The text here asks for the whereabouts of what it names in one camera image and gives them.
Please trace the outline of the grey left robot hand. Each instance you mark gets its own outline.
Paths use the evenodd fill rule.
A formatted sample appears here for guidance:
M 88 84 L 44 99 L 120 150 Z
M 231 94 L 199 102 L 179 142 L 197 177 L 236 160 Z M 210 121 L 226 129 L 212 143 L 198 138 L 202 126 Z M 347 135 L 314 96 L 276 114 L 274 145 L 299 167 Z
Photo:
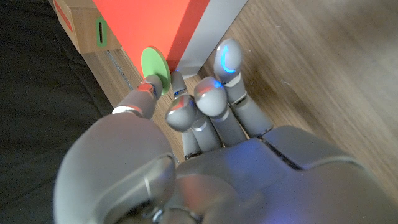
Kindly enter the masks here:
M 353 156 L 274 128 L 241 81 L 228 39 L 189 95 L 161 51 L 143 82 L 66 153 L 55 223 L 396 223 L 397 205 Z

